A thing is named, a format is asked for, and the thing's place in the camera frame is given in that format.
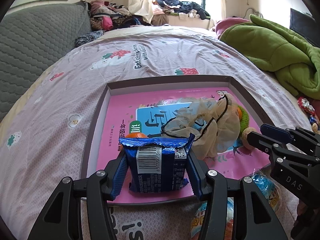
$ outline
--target snack bag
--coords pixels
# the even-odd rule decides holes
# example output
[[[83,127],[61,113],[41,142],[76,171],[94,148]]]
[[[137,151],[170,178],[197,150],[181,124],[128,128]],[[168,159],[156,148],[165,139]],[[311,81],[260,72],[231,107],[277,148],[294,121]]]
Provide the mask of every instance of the snack bag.
[[[277,212],[281,206],[280,189],[261,170],[253,171],[252,180],[266,197],[274,212]]]
[[[201,226],[204,219],[205,209],[207,208],[207,202],[203,202],[196,212],[191,222],[190,234],[191,240],[197,240],[200,235]],[[228,198],[227,208],[227,224],[226,231],[224,233],[224,240],[231,240],[232,238],[232,227],[233,227],[233,199]]]
[[[194,138],[119,138],[132,175],[129,189],[158,193],[188,184],[184,173]]]

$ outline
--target metal screw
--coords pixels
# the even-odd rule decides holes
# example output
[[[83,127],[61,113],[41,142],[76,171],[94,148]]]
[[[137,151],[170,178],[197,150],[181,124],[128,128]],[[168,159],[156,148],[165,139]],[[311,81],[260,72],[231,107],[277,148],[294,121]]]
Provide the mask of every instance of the metal screw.
[[[250,177],[244,177],[244,182],[246,183],[251,183],[252,182],[252,179]]]
[[[208,174],[209,174],[210,176],[214,177],[214,176],[217,176],[218,173],[217,173],[215,170],[209,170],[209,171],[208,171]]]
[[[104,176],[106,174],[106,172],[104,170],[99,170],[99,171],[96,172],[96,174],[97,174],[98,177],[102,177],[102,176]]]
[[[69,183],[71,181],[71,179],[69,178],[69,177],[64,177],[63,179],[62,179],[62,183],[64,183],[64,184],[67,184],[67,183]]]

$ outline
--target green blanket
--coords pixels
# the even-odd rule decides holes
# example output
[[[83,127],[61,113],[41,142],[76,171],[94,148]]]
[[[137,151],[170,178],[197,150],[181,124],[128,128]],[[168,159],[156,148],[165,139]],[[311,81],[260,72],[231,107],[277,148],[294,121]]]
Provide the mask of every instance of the green blanket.
[[[250,15],[252,22],[233,25],[220,40],[233,47],[259,69],[276,74],[294,96],[299,92],[320,99],[320,49],[277,23]]]

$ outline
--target gray quilted pillow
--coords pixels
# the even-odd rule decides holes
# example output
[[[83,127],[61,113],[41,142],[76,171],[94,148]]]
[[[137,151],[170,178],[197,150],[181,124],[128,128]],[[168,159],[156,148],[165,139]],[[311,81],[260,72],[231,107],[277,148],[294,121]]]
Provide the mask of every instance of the gray quilted pillow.
[[[34,81],[90,32],[86,2],[26,8],[0,23],[0,121]]]

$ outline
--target bed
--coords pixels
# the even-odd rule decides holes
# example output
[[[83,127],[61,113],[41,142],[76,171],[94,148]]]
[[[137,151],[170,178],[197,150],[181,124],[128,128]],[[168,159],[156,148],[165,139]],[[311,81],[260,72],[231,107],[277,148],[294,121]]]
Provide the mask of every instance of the bed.
[[[135,53],[139,48],[145,53]],[[61,178],[79,179],[84,143],[106,83],[172,76],[181,67],[195,68],[193,74],[233,76],[276,126],[311,129],[296,99],[274,76],[217,40],[213,32],[173,26],[107,32],[46,69],[0,124],[0,215],[18,240],[28,238]],[[69,127],[69,117],[76,114],[80,122]],[[281,190],[278,217],[289,237],[298,199]],[[188,200],[109,211],[117,224],[118,239],[128,239],[122,225],[140,221],[144,239],[185,240],[190,238],[190,221],[199,205]],[[82,201],[81,206],[83,237],[90,239],[86,203]]]

